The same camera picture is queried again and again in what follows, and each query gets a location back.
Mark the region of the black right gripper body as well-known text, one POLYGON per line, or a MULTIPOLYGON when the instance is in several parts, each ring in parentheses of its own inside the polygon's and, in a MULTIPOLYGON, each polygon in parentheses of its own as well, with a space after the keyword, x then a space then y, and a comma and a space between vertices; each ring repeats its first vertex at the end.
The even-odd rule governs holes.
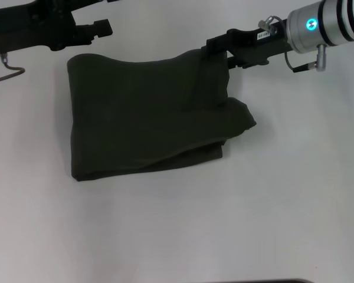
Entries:
POLYGON ((250 68, 257 65, 267 65, 270 57, 290 52, 292 47, 286 40, 287 21, 277 21, 273 24, 277 32, 259 39, 258 35, 263 32, 261 29, 253 31, 240 31, 230 29, 230 50, 233 57, 245 62, 243 68, 250 68))

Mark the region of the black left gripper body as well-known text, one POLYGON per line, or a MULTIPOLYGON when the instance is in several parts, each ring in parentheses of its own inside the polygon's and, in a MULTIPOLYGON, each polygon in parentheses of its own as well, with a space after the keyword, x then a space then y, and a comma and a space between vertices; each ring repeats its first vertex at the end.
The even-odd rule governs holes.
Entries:
POLYGON ((0 9, 0 52, 34 46, 64 49, 74 36, 75 20, 65 1, 33 1, 0 9))

